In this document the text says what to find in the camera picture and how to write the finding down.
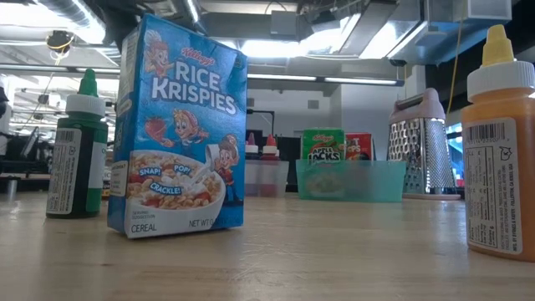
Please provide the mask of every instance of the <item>bowl of cereal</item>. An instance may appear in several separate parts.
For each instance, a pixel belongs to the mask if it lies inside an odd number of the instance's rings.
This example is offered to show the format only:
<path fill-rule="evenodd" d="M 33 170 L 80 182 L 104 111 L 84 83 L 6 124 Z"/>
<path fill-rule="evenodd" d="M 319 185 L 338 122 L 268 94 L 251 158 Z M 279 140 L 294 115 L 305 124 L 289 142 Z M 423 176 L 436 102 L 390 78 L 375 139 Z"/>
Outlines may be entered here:
<path fill-rule="evenodd" d="M 126 192 L 130 210 L 155 214 L 160 229 L 209 229 L 227 188 L 216 172 L 205 169 L 202 162 L 170 152 L 132 151 Z"/>

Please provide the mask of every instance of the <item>teal plastic container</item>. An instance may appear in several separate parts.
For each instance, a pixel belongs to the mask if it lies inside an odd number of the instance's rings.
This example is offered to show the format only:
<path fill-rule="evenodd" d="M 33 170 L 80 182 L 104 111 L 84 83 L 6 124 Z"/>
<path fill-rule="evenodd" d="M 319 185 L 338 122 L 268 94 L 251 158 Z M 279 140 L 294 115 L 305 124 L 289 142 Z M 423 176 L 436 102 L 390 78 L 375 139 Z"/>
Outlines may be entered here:
<path fill-rule="evenodd" d="M 405 163 L 399 161 L 296 161 L 303 200 L 401 202 Z"/>

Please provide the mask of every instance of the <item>nutrition label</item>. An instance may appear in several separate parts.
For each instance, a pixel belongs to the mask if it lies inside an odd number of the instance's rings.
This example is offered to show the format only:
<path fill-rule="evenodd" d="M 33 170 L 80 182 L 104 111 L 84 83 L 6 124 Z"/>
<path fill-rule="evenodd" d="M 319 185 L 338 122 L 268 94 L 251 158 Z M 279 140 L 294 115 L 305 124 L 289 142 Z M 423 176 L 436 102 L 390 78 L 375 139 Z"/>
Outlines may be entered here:
<path fill-rule="evenodd" d="M 58 129 L 56 132 L 47 213 L 69 214 L 73 209 L 81 137 L 79 129 Z"/>
<path fill-rule="evenodd" d="M 470 123 L 462 133 L 469 243 L 519 254 L 522 226 L 515 121 Z"/>

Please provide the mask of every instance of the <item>yellow bottle cap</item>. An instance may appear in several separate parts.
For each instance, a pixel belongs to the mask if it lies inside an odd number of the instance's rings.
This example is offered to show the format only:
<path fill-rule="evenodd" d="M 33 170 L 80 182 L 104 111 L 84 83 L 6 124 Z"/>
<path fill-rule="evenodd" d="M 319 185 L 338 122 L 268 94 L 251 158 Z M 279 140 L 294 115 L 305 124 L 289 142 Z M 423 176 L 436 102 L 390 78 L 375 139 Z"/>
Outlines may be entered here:
<path fill-rule="evenodd" d="M 487 43 L 483 46 L 483 67 L 514 61 L 511 40 L 505 34 L 503 25 L 488 29 Z"/>

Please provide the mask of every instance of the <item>cartoon elf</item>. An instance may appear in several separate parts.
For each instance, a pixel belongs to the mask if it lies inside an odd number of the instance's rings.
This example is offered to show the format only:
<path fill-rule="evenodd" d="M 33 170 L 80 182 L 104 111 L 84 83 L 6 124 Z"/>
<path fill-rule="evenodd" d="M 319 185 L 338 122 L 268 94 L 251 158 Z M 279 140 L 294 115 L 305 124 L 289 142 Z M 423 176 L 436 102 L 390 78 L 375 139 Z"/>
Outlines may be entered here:
<path fill-rule="evenodd" d="M 219 142 L 219 158 L 214 161 L 216 172 L 225 181 L 227 186 L 227 193 L 225 194 L 224 202 L 232 202 L 239 204 L 241 202 L 234 186 L 234 178 L 232 177 L 231 167 L 236 166 L 240 161 L 240 156 L 237 153 L 237 138 L 233 134 L 226 134 L 221 142 Z"/>
<path fill-rule="evenodd" d="M 175 120 L 175 133 L 180 141 L 163 138 L 161 144 L 165 147 L 174 147 L 176 143 L 181 143 L 182 155 L 191 157 L 193 155 L 191 145 L 203 142 L 209 134 L 199 126 L 199 121 L 190 111 L 174 109 L 173 119 Z"/>
<path fill-rule="evenodd" d="M 167 76 L 167 70 L 173 67 L 169 63 L 169 47 L 161 40 L 161 36 L 154 30 L 147 30 L 145 34 L 145 71 L 155 71 L 159 78 Z"/>

